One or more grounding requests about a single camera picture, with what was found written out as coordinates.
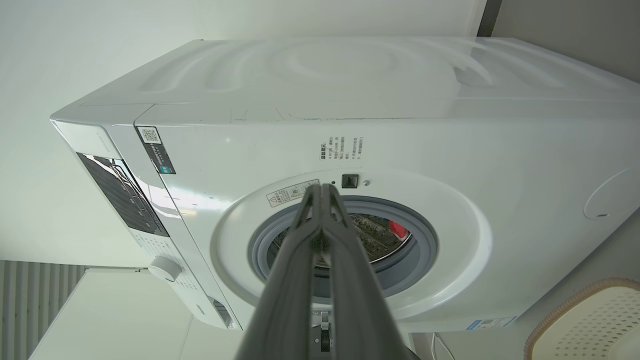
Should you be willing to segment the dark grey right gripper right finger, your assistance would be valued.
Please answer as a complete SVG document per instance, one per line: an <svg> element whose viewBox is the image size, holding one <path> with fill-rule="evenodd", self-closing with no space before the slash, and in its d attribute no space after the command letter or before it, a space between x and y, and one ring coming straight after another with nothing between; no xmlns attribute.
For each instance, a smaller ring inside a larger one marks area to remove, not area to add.
<svg viewBox="0 0 640 360"><path fill-rule="evenodd" d="M323 185L323 235L330 261L335 360L414 360L338 189Z"/></svg>

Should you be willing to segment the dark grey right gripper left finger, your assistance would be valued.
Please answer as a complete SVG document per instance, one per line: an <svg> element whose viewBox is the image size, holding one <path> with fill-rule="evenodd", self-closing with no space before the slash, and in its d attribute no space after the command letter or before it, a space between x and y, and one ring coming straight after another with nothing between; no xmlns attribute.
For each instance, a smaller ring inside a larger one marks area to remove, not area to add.
<svg viewBox="0 0 640 360"><path fill-rule="evenodd" d="M237 360L306 360L322 186L310 186L295 215L238 349Z"/></svg>

